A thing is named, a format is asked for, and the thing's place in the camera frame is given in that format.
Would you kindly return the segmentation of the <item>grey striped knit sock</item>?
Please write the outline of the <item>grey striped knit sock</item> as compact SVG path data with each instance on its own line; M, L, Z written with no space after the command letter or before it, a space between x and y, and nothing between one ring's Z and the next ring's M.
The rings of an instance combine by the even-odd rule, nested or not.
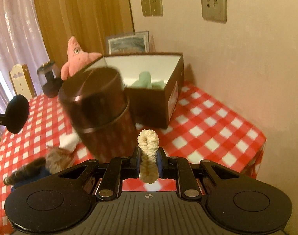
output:
M15 183L22 181L25 178L36 175L41 167L45 167L51 174L56 174L71 167L73 163L73 152L69 153L58 147L49 147L45 157L37 158L32 162L23 165L10 176L4 178L3 183L6 186L13 186Z

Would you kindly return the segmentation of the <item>wooden chair cream seat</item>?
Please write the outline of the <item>wooden chair cream seat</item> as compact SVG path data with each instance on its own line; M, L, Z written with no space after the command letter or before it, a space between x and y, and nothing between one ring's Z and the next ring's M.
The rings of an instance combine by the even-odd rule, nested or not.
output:
M16 95L20 94L27 100L37 96L26 64L14 65L9 72L9 77Z

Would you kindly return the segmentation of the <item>dark glass jar green lid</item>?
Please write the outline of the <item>dark glass jar green lid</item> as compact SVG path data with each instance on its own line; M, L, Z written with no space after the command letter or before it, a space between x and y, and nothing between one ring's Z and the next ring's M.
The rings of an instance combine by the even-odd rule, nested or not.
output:
M48 61L37 69L37 75L41 84L43 93L53 98L58 95L58 91L63 84L60 76L60 70L55 61Z

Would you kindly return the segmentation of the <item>red white checkered tablecloth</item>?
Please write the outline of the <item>red white checkered tablecloth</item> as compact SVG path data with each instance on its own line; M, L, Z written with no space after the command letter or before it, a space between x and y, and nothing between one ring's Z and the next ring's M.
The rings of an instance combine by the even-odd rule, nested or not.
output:
M0 234L12 227L4 212L10 187L3 180L17 168L44 156L71 133L70 121L57 98L30 100L29 118L18 134L5 132L0 142ZM209 159L255 178L261 164L265 135L236 112L198 87L185 83L167 129L157 129L159 144L169 156L191 163Z

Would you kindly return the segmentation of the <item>white red tissue packet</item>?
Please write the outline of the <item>white red tissue packet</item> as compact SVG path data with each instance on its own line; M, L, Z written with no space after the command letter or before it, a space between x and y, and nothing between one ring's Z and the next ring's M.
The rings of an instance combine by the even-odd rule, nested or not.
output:
M78 143L81 142L77 133L63 134L59 139L59 149L66 150L69 153L72 153L76 149Z

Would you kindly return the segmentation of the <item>sheer lilac curtain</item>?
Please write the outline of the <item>sheer lilac curtain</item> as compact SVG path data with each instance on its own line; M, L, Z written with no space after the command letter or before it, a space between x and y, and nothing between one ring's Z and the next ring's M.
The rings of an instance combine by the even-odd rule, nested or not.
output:
M0 0L0 113L15 96L9 72L26 64L37 94L37 69L49 60L39 29L34 0Z

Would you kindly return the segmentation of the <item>brown cylindrical canister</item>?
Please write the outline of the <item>brown cylindrical canister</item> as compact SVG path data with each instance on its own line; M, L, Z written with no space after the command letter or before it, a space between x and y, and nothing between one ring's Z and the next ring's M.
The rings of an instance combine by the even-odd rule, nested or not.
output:
M115 68L79 71L64 81L58 97L72 127L100 163L132 155L137 130Z

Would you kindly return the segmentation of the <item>pink starfish plush toy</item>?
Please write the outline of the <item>pink starfish plush toy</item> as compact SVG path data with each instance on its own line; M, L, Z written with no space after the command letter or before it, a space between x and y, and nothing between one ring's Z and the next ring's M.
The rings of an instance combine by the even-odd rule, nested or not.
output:
M74 74L83 69L86 65L102 57L102 54L83 51L76 38L71 36L68 41L67 56L68 60L62 66L60 73L63 81L74 76Z

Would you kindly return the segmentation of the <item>brown cardboard box white inside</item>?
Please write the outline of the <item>brown cardboard box white inside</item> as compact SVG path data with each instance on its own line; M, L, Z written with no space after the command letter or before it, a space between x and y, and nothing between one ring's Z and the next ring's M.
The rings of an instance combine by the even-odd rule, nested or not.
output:
M167 128L183 87L184 65L180 52L132 53L104 55L85 67L114 67L120 72L124 92L136 123L155 128ZM163 81L163 89L135 88L141 72L149 72L151 82Z

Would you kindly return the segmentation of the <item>green cloth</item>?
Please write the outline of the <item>green cloth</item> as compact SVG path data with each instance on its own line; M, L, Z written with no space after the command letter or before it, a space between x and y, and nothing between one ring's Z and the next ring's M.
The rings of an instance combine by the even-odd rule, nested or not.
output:
M132 88L146 88L152 90L163 90L165 87L164 81L152 82L151 74L148 71L141 72L139 79L135 81Z

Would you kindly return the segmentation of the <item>framed grey picture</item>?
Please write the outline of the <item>framed grey picture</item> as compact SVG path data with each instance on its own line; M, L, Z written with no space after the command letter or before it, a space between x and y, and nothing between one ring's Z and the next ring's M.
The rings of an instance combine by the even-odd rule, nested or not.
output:
M105 39L106 54L131 54L149 52L149 31L128 32Z

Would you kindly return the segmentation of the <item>orange brown curtain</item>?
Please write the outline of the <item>orange brown curtain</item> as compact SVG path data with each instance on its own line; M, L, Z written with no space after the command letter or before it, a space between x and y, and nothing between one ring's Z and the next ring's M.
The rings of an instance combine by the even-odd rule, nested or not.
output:
M130 0L34 0L48 56L58 66L67 61L75 36L86 52L106 53L105 38L133 32Z

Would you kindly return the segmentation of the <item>beige double wall socket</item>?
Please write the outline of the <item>beige double wall socket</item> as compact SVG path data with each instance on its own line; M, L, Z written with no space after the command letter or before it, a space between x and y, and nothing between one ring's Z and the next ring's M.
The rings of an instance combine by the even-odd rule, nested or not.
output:
M149 16L163 16L162 0L141 0L142 15Z

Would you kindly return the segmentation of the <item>beige data wall socket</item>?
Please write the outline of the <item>beige data wall socket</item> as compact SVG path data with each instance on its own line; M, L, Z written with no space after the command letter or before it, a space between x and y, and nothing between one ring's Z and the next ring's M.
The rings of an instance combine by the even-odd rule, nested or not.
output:
M201 13L204 20L226 23L227 0L201 0Z

